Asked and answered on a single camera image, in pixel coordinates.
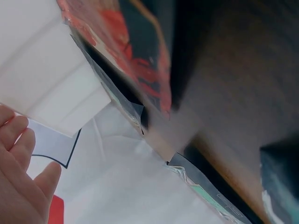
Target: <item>white surface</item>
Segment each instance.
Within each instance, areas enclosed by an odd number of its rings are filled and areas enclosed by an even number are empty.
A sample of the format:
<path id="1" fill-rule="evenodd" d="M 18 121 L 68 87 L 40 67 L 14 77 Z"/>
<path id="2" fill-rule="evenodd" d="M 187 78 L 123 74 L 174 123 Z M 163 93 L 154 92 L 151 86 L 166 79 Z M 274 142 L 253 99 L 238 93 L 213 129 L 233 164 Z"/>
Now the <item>white surface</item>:
<path id="1" fill-rule="evenodd" d="M 55 0 L 0 3 L 0 103 L 68 136 L 110 99 Z"/>
<path id="2" fill-rule="evenodd" d="M 33 156 L 28 174 L 35 177 L 49 162 Z M 64 200 L 65 224 L 225 223 L 111 104 L 82 128 L 62 169 L 55 195 Z"/>

